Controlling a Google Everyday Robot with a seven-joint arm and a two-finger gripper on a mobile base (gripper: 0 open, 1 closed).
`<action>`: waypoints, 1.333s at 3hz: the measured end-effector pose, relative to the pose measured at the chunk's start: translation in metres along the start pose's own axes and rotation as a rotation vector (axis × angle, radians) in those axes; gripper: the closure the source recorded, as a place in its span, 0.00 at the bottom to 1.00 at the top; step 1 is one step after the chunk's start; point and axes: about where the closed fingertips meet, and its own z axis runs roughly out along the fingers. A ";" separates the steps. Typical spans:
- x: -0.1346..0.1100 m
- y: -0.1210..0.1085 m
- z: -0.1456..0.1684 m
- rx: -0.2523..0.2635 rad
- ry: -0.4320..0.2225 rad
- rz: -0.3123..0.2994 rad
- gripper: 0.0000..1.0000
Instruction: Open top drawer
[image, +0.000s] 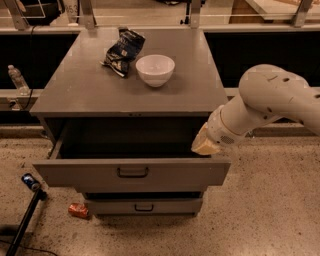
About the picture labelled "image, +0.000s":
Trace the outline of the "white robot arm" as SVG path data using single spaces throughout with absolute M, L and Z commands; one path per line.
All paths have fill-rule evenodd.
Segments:
M 192 151 L 212 155 L 239 143 L 248 132 L 287 118 L 320 135 L 320 92 L 301 76 L 274 65 L 249 68 L 239 93 L 219 106 L 192 143 Z

